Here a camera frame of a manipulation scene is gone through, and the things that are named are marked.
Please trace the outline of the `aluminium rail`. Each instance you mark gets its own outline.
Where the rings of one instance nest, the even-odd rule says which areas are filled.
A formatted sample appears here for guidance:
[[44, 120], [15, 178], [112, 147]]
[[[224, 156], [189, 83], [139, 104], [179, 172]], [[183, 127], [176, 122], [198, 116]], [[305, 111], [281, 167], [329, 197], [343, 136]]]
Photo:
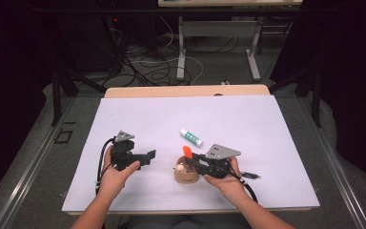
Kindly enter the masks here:
[[356, 194], [346, 178], [345, 171], [338, 160], [334, 148], [330, 145], [328, 139], [324, 135], [323, 130], [315, 124], [315, 121], [311, 115], [311, 107], [308, 99], [301, 97], [298, 102], [303, 110], [303, 113], [307, 115], [307, 119], [314, 130], [318, 141], [320, 142], [323, 157], [326, 164], [332, 174], [336, 187], [348, 209], [348, 212], [356, 226], [356, 229], [366, 229], [366, 215], [356, 198]]
[[9, 229], [24, 198], [39, 173], [48, 151], [59, 133], [60, 122], [71, 110], [75, 98], [65, 98], [62, 115], [51, 125], [53, 105], [47, 103], [32, 126], [25, 142], [0, 182], [0, 229]]

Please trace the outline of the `grey metal-legged desk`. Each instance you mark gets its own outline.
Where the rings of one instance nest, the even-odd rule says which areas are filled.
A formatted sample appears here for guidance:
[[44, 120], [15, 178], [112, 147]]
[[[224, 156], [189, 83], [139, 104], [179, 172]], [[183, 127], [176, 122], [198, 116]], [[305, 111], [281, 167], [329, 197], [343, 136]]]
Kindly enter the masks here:
[[[299, 7], [303, 0], [158, 0], [158, 6], [168, 10], [292, 10]], [[249, 67], [253, 80], [259, 81], [261, 76], [255, 61], [255, 53], [264, 16], [252, 16], [240, 20], [238, 16], [229, 19], [212, 21], [210, 19], [187, 20], [185, 16], [178, 17], [179, 56], [176, 77], [184, 77], [186, 37], [250, 37], [251, 47], [246, 50]]]

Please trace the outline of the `person's right hand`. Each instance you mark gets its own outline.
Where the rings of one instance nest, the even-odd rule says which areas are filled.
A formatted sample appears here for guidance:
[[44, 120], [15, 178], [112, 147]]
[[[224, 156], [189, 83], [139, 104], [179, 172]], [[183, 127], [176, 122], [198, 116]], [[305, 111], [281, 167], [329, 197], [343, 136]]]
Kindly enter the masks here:
[[230, 157], [229, 161], [232, 167], [232, 172], [234, 173], [233, 176], [227, 175], [224, 178], [215, 178], [205, 175], [204, 178], [208, 183], [216, 187], [225, 199], [234, 203], [239, 199], [246, 198], [248, 195], [246, 194], [243, 185], [237, 179], [238, 177], [241, 177], [237, 159], [235, 157]]

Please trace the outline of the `black metal stand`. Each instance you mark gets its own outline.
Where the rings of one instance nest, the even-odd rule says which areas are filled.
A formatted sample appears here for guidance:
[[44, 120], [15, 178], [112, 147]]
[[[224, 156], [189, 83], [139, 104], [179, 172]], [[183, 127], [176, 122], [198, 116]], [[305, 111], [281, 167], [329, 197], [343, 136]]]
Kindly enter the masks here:
[[82, 73], [76, 72], [67, 66], [55, 67], [51, 71], [53, 104], [52, 126], [55, 126], [62, 116], [61, 91], [64, 91], [67, 96], [72, 97], [75, 97], [78, 94], [78, 89], [74, 84], [74, 80], [80, 81], [89, 87], [96, 89], [100, 93], [104, 93], [107, 90], [105, 87], [88, 79]]
[[306, 67], [300, 71], [285, 77], [282, 81], [275, 83], [269, 87], [269, 92], [273, 93], [278, 89], [300, 80], [300, 83], [295, 89], [295, 95], [297, 97], [306, 97], [308, 92], [312, 92], [312, 105], [311, 105], [311, 116], [315, 125], [321, 127], [320, 123], [320, 97], [321, 97], [321, 83], [322, 83], [322, 72], [319, 67]]

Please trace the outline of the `white and green glue stick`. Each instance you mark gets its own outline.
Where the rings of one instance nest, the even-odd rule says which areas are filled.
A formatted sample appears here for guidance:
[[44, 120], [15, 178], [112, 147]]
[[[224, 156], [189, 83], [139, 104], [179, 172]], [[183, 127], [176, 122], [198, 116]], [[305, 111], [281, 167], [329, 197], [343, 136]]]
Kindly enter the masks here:
[[192, 144], [194, 144], [197, 147], [201, 147], [203, 144], [203, 141], [195, 136], [194, 134], [190, 133], [189, 131], [185, 129], [181, 129], [179, 131], [180, 135], [183, 136], [185, 139], [189, 140]]

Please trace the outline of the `dark box with red light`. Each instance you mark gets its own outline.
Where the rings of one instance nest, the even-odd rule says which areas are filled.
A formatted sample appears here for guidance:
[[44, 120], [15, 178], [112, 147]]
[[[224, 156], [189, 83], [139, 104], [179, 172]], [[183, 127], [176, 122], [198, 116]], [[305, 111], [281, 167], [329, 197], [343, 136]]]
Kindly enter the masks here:
[[83, 72], [120, 71], [120, 61], [112, 49], [107, 25], [100, 17], [78, 17], [76, 25], [82, 33], [79, 62]]

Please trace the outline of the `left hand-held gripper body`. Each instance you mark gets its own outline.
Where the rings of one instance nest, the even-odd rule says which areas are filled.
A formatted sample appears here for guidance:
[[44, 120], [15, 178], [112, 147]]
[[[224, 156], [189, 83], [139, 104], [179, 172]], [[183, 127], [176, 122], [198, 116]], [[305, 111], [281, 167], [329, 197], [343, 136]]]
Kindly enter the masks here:
[[133, 135], [120, 131], [113, 140], [111, 163], [117, 171], [123, 171], [136, 161], [140, 163], [138, 168], [141, 168], [144, 164], [142, 156], [132, 153], [132, 149], [134, 148], [132, 139]]

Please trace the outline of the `white table mat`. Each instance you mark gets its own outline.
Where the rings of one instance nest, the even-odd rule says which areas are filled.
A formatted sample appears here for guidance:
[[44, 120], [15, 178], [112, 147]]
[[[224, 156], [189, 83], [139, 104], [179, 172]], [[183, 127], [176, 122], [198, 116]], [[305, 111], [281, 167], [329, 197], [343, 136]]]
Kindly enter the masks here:
[[117, 214], [222, 213], [234, 207], [204, 179], [182, 184], [174, 165], [188, 141], [186, 130], [202, 140], [193, 151], [214, 144], [239, 151], [239, 167], [258, 178], [249, 182], [263, 207], [316, 208], [319, 201], [283, 114], [271, 95], [156, 98], [104, 98], [82, 151], [63, 211], [78, 214], [95, 196], [98, 161], [104, 143], [119, 131], [134, 137], [134, 152], [155, 151], [151, 164], [135, 172], [110, 208]]

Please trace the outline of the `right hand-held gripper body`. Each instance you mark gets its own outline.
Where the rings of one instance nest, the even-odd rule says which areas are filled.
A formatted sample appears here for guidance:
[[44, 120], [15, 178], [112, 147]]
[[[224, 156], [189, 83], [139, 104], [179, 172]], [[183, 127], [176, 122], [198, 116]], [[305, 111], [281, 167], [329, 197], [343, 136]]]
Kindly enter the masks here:
[[205, 154], [207, 162], [199, 161], [204, 171], [201, 175], [224, 178], [231, 171], [229, 158], [240, 155], [241, 153], [237, 150], [213, 144], [210, 150]]

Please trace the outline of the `person's left hand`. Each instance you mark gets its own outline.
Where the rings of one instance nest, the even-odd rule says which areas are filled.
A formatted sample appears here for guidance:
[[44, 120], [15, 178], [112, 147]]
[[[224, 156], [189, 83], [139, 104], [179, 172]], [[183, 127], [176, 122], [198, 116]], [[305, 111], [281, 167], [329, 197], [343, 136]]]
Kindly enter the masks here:
[[118, 171], [113, 167], [111, 162], [112, 146], [110, 146], [105, 153], [103, 170], [101, 173], [101, 181], [98, 191], [98, 197], [113, 201], [121, 190], [129, 176], [131, 176], [140, 166], [139, 161], [133, 162], [122, 171]]

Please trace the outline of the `brown wooden pen holder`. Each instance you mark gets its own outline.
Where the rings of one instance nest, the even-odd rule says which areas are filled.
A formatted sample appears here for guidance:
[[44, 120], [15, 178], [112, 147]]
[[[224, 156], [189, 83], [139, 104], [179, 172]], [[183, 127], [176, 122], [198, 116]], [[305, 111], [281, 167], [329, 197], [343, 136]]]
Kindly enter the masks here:
[[[184, 166], [187, 169], [187, 172], [185, 174], [180, 174], [177, 173], [175, 170], [175, 166], [179, 163], [183, 163]], [[177, 161], [176, 164], [173, 167], [174, 170], [174, 178], [178, 183], [196, 183], [199, 180], [199, 174], [196, 172], [195, 169], [191, 168], [189, 164], [186, 163], [185, 161], [185, 157], [180, 157]]]

